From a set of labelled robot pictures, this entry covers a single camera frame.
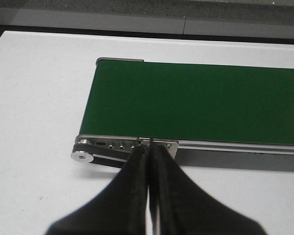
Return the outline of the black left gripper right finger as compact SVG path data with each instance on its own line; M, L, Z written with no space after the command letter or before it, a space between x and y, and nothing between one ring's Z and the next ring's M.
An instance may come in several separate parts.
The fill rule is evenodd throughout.
M264 235L262 226L197 186L164 146L150 143L149 198L157 235Z

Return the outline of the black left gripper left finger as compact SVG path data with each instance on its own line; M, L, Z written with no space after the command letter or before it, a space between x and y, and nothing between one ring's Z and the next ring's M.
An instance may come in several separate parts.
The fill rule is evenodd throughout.
M144 235L147 156L137 147L110 184L94 199L54 222L48 235Z

